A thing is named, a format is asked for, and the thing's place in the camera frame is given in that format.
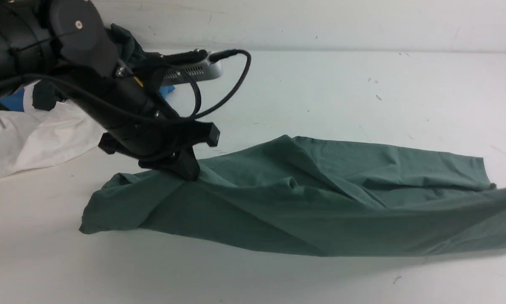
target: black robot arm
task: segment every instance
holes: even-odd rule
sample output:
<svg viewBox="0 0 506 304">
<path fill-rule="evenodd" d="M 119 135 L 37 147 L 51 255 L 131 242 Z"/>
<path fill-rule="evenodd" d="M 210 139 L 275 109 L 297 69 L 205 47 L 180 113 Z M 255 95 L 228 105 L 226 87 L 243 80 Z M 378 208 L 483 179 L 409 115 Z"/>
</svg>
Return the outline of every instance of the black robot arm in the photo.
<svg viewBox="0 0 506 304">
<path fill-rule="evenodd" d="M 143 168 L 170 171 L 187 180 L 196 180 L 200 171 L 192 146 L 216 146 L 219 130 L 213 123 L 195 120 L 210 112 L 198 114 L 200 92 L 193 72 L 202 67 L 193 72 L 180 67 L 238 53 L 247 56 L 246 68 L 214 109 L 245 78 L 251 62 L 247 52 L 150 54 L 130 70 L 119 60 L 92 2 L 0 0 L 0 98 L 37 79 L 49 79 L 107 130 L 99 144 L 104 151 L 131 156 Z M 169 71 L 195 90 L 197 104 L 190 117 L 180 117 L 159 93 Z"/>
</svg>

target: white tabletop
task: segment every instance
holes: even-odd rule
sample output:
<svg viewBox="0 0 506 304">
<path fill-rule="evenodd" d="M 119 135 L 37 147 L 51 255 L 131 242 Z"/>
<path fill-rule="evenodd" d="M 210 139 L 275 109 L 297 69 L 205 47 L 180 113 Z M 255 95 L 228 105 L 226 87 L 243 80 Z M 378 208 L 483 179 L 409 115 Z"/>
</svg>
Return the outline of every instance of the white tabletop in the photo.
<svg viewBox="0 0 506 304">
<path fill-rule="evenodd" d="M 200 84 L 205 106 L 243 58 Z M 192 93 L 169 101 L 181 113 Z M 283 134 L 482 156 L 506 187 L 506 54 L 253 52 L 243 88 L 206 117 L 222 134 L 199 158 Z M 0 179 L 0 303 L 506 304 L 506 250 L 432 258 L 314 258 L 251 252 L 154 231 L 83 235 L 92 192 L 140 171 L 98 149 Z"/>
</svg>

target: screw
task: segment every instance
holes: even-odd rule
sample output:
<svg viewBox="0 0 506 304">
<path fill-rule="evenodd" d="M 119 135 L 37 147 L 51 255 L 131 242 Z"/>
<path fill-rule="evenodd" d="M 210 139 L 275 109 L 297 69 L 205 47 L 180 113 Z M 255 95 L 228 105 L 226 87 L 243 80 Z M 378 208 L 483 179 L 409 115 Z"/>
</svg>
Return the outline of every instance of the screw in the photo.
<svg viewBox="0 0 506 304">
<path fill-rule="evenodd" d="M 116 76 L 117 77 L 123 77 L 123 71 L 125 70 L 124 67 L 119 67 L 117 70 L 116 70 Z"/>
</svg>

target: black cable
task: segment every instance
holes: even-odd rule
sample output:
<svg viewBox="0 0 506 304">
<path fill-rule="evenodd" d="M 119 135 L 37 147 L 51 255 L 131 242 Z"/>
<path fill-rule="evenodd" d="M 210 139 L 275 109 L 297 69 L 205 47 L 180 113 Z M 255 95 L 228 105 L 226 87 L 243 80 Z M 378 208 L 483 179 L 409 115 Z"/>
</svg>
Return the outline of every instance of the black cable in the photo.
<svg viewBox="0 0 506 304">
<path fill-rule="evenodd" d="M 230 98 L 232 98 L 232 96 L 236 93 L 236 91 L 241 87 L 242 83 L 245 80 L 245 77 L 247 76 L 247 73 L 249 72 L 249 68 L 251 67 L 251 54 L 249 54 L 249 52 L 247 52 L 246 50 L 235 50 L 234 49 L 234 50 L 226 50 L 223 52 L 214 53 L 209 56 L 210 61 L 217 62 L 219 60 L 229 58 L 229 57 L 234 56 L 236 54 L 244 54 L 247 58 L 247 61 L 245 62 L 245 67 L 244 67 L 243 72 L 240 75 L 240 78 L 238 79 L 238 81 L 236 82 L 234 87 L 230 90 L 230 92 L 228 92 L 228 94 L 222 100 L 220 100 L 220 102 L 216 103 L 214 106 L 210 107 L 209 109 L 201 112 L 200 114 L 196 114 L 195 112 L 193 112 L 196 115 L 191 115 L 187 118 L 180 119 L 180 121 L 193 121 L 193 120 L 200 119 L 208 114 L 213 113 L 214 111 L 219 109 L 221 106 L 226 104 L 226 102 L 228 102 L 228 100 L 230 100 Z M 158 66 L 175 67 L 174 65 L 170 65 L 167 63 L 160 63 L 160 64 L 157 64 L 155 67 L 158 67 Z"/>
<path fill-rule="evenodd" d="M 187 82 L 189 82 L 189 84 L 191 85 L 191 88 L 193 89 L 193 94 L 195 94 L 195 109 L 193 109 L 193 113 L 191 113 L 191 115 L 189 115 L 189 117 L 193 117 L 194 115 L 196 115 L 200 111 L 200 108 L 202 106 L 200 88 L 198 87 L 197 82 L 182 67 L 179 67 L 177 65 L 168 64 L 168 63 L 160 63 L 158 65 L 161 67 L 174 68 L 174 69 L 176 69 L 176 71 L 179 71 L 185 77 L 185 79 L 187 79 Z"/>
<path fill-rule="evenodd" d="M 194 116 L 191 115 L 187 118 L 181 118 L 181 119 L 172 119 L 172 120 L 162 121 L 159 119 L 151 119 L 149 117 L 145 117 L 145 116 L 141 116 L 141 115 L 134 114 L 131 112 L 127 112 L 127 111 L 123 110 L 122 108 L 114 106 L 111 103 L 103 100 L 102 98 L 100 98 L 94 94 L 91 94 L 90 92 L 86 91 L 85 89 L 83 89 L 75 84 L 72 84 L 68 81 L 64 81 L 63 79 L 59 79 L 59 78 L 51 76 L 51 75 L 45 75 L 45 74 L 40 74 L 40 73 L 27 73 L 25 75 L 14 76 L 14 77 L 10 77 L 8 79 L 1 80 L 0 81 L 0 88 L 6 87 L 6 86 L 12 85 L 12 84 L 17 84 L 18 82 L 46 79 L 46 80 L 53 81 L 55 83 L 59 83 L 61 85 L 64 85 L 65 87 L 68 87 L 72 90 L 75 90 L 77 93 L 84 95 L 87 98 L 90 98 L 93 102 L 98 103 L 100 106 L 103 106 L 110 111 L 117 112 L 123 116 L 129 117 L 130 119 L 133 119 L 135 121 L 142 121 L 142 122 L 150 123 L 152 125 L 175 125 L 175 124 L 181 123 L 181 122 L 194 121 L 196 119 L 199 119 L 201 117 L 204 117 L 204 116 L 214 112 L 215 110 L 217 110 L 221 106 L 223 106 L 226 102 L 228 102 L 228 100 L 236 93 L 236 91 L 240 88 L 241 84 L 245 80 L 245 76 L 247 76 L 247 73 L 249 72 L 249 67 L 251 67 L 251 54 L 249 54 L 249 52 L 247 52 L 245 50 L 229 50 L 229 51 L 216 53 L 219 56 L 216 59 L 219 60 L 219 59 L 227 58 L 227 57 L 233 56 L 234 53 L 235 54 L 244 54 L 247 57 L 247 62 L 245 63 L 245 68 L 244 68 L 243 72 L 241 73 L 240 78 L 238 79 L 237 83 L 234 85 L 232 90 L 230 90 L 230 92 L 222 100 L 220 100 L 220 102 L 218 102 L 216 105 L 212 106 L 211 108 L 201 112 L 200 114 L 196 114 Z M 190 84 L 193 87 L 193 90 L 195 90 L 195 89 L 199 90 L 196 81 L 194 81 L 194 79 L 189 74 L 185 73 L 185 77 L 188 80 L 191 79 Z"/>
<path fill-rule="evenodd" d="M 131 112 L 127 112 L 123 110 L 122 108 L 119 108 L 117 106 L 114 106 L 113 104 L 103 100 L 102 98 L 91 94 L 90 92 L 84 90 L 83 88 L 70 83 L 69 81 L 64 81 L 63 79 L 59 79 L 57 77 L 51 76 L 51 75 L 45 75 L 45 74 L 38 74 L 38 73 L 28 73 L 25 75 L 22 75 L 22 79 L 25 80 L 39 80 L 39 79 L 46 79 L 55 83 L 59 83 L 61 85 L 64 85 L 72 90 L 75 90 L 77 93 L 84 95 L 87 98 L 91 98 L 94 102 L 98 103 L 99 105 L 106 107 L 110 111 L 118 112 L 124 116 L 129 117 L 130 119 L 136 120 L 136 121 L 142 121 L 146 123 L 151 123 L 153 125 L 165 125 L 165 123 L 168 123 L 168 121 L 161 121 L 158 119 L 151 119 L 142 115 L 134 114 Z"/>
</svg>

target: blue fabric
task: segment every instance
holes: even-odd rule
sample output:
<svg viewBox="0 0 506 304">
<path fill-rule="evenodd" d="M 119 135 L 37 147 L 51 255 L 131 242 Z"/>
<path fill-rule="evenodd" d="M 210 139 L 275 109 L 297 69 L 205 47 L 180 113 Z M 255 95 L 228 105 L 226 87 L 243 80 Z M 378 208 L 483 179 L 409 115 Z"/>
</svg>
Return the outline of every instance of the blue fabric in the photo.
<svg viewBox="0 0 506 304">
<path fill-rule="evenodd" d="M 174 88 L 173 85 L 170 85 L 169 87 L 162 87 L 162 88 L 160 88 L 159 92 L 161 93 L 161 96 L 163 98 L 166 98 L 166 96 L 168 95 L 168 93 L 172 92 L 175 89 L 176 88 Z"/>
<path fill-rule="evenodd" d="M 0 99 L 0 103 L 11 111 L 24 112 L 24 89 Z"/>
<path fill-rule="evenodd" d="M 170 85 L 169 87 L 162 87 L 159 92 L 163 98 L 166 98 L 168 93 L 175 89 L 173 85 Z M 0 99 L 0 103 L 11 111 L 24 112 L 24 89 L 20 89 L 15 94 Z"/>
</svg>

